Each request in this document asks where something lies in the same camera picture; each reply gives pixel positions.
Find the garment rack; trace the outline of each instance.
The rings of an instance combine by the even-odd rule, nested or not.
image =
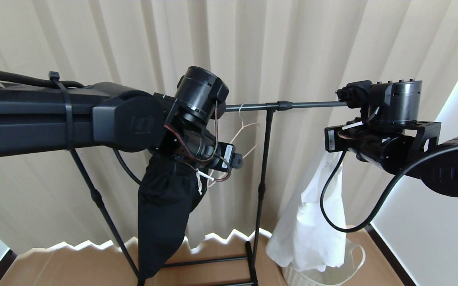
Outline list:
[[[235,260],[247,260],[248,263],[248,270],[250,273],[250,280],[245,282],[233,282],[233,283],[226,283],[226,284],[213,284],[213,286],[258,286],[258,277],[256,274],[256,257],[257,257],[257,250],[258,250],[258,239],[259,239],[259,228],[260,228],[260,218],[262,213],[262,202],[264,200],[264,194],[266,192],[266,168],[268,166],[268,152],[270,148],[270,137],[271,137],[271,125],[273,121],[273,114],[275,112],[280,112],[284,110],[289,110],[293,108],[313,108],[313,107],[337,107],[337,106],[346,106],[344,102],[338,101],[322,101],[322,102],[290,102],[290,101],[278,101],[272,103],[257,103],[257,104],[244,104],[244,105],[227,105],[225,112],[245,112],[245,111],[257,111],[257,110],[265,110],[266,111],[266,130],[265,130],[265,137],[264,137],[264,146],[262,152],[262,167],[261,167],[261,177],[260,183],[258,187],[258,210],[256,216],[256,232],[254,233],[254,248],[250,244],[250,241],[245,242],[245,250],[246,255],[237,256],[237,257],[224,257],[220,259],[206,259],[206,260],[199,260],[199,261],[189,261],[189,262],[180,262],[180,263],[171,263],[165,264],[163,267],[180,267],[180,266],[187,266],[187,265],[196,265],[196,264],[205,264],[205,263],[220,263],[220,262],[228,262],[228,261],[235,261]],[[86,182],[89,191],[91,193],[91,199],[96,203],[97,207],[100,209],[105,221],[109,225],[109,228],[118,243],[118,246],[121,248],[123,255],[129,262],[132,271],[135,273],[136,277],[139,277],[139,271],[135,266],[132,257],[128,253],[127,248],[121,236],[114,225],[109,212],[104,206],[102,201],[102,195],[100,192],[96,190],[91,178],[89,177],[84,164],[77,154],[76,150],[73,149],[70,151],[71,156],[73,157],[75,164],[77,165],[84,181]],[[139,280],[138,286],[144,286],[145,281]]]

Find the black baseboard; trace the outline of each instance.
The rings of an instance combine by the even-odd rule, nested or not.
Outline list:
[[[374,241],[374,243],[376,243],[379,250],[383,253],[388,263],[391,265],[393,270],[397,273],[398,278],[400,278],[402,283],[404,283],[404,286],[416,286],[413,279],[411,279],[411,277],[406,272],[406,270],[402,267],[402,265],[397,260],[395,255],[393,255],[391,250],[388,248],[387,244],[383,241],[383,239],[378,234],[378,232],[376,232],[374,227],[369,224],[368,226],[365,227],[365,230],[367,230],[367,233],[371,236],[372,240]]]
[[[3,256],[3,258],[0,261],[0,281],[16,258],[17,255],[12,250],[8,250],[5,256]]]

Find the white label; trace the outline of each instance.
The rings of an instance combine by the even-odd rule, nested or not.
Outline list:
[[[335,150],[335,130],[328,131],[328,144],[330,151]]]
[[[231,152],[233,151],[233,145],[227,145],[227,148],[225,148],[225,154],[224,154],[224,159],[229,162],[231,159]],[[227,169],[229,166],[225,162],[222,163],[222,168]]]

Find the laundry basket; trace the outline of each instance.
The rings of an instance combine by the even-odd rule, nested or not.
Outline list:
[[[362,252],[361,262],[355,266],[353,250],[360,248]],[[293,264],[282,268],[282,275],[288,286],[339,286],[348,281],[365,262],[365,250],[357,243],[346,239],[344,264],[340,267],[326,267],[326,271],[309,270],[298,272]]]

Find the curtain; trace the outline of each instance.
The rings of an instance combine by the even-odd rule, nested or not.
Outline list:
[[[0,70],[84,84],[113,81],[173,96],[187,67],[211,70],[228,104],[331,101],[352,81],[423,80],[420,119],[434,120],[458,79],[458,0],[0,1]],[[356,116],[345,107],[274,116],[262,228],[272,231],[323,144],[323,129]],[[253,232],[265,115],[242,112],[235,141],[255,152],[231,179],[211,187],[191,214],[190,245],[205,234]],[[241,126],[220,120],[221,141]],[[79,150],[124,240],[137,234],[138,186],[112,150]],[[138,177],[149,154],[124,153]],[[390,176],[347,156],[347,222],[367,216]],[[0,158],[0,239],[17,253],[66,241],[111,239],[65,151]]]

